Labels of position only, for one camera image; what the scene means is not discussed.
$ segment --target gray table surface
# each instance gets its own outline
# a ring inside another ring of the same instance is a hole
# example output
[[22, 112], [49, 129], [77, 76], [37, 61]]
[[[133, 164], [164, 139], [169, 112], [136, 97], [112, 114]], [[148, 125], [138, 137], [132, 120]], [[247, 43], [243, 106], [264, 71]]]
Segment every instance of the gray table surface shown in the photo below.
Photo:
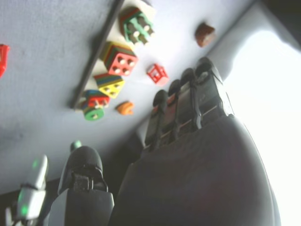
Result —
[[[152, 63], [163, 65], [172, 80], [193, 67], [225, 34], [252, 0], [153, 0], [156, 37], [136, 50], [140, 61], [106, 116], [86, 121], [74, 112], [83, 70], [97, 46], [108, 15], [109, 0], [3, 0], [0, 43], [11, 46], [8, 68], [0, 79], [0, 194], [16, 190], [34, 158], [49, 159], [48, 179], [60, 176], [69, 145], [80, 139], [96, 148], [104, 161], [148, 116], [161, 89], [145, 74]], [[206, 48], [194, 41], [197, 26], [207, 21], [217, 39]], [[114, 109], [135, 103], [134, 116]]]

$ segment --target green round block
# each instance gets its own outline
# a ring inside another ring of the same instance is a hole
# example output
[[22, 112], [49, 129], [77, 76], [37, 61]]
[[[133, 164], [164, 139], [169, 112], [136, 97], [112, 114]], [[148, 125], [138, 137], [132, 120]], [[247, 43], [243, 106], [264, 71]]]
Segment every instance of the green round block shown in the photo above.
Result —
[[102, 108], [89, 108], [85, 112], [85, 119], [88, 121], [96, 121], [104, 116], [104, 111]]

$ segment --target bright white light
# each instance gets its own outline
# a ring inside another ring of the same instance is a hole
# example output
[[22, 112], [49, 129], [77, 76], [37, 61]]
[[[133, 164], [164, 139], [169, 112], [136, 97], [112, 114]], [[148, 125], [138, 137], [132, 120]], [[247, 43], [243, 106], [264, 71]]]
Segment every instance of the bright white light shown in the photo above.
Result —
[[271, 32], [259, 32], [242, 47], [224, 85], [259, 150], [282, 226], [300, 226], [300, 52]]

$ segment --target green light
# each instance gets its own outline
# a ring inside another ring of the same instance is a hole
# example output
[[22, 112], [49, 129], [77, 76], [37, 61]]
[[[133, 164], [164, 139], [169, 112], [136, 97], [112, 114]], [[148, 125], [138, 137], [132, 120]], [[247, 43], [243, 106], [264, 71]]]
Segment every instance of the green light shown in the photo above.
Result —
[[25, 216], [28, 213], [28, 206], [23, 205], [21, 208], [21, 215]]
[[20, 191], [19, 197], [18, 197], [18, 202], [20, 202], [23, 199], [23, 192]]
[[38, 166], [38, 160], [35, 160], [32, 164], [32, 168], [35, 169]]

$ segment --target orange toy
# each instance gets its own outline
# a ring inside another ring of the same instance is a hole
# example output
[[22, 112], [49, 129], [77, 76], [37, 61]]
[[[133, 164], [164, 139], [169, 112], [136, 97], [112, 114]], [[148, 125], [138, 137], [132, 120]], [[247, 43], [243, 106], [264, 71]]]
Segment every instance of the orange toy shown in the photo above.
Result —
[[132, 109], [135, 107], [135, 105], [132, 102], [125, 102], [117, 107], [117, 111], [121, 115], [131, 115], [134, 114]]

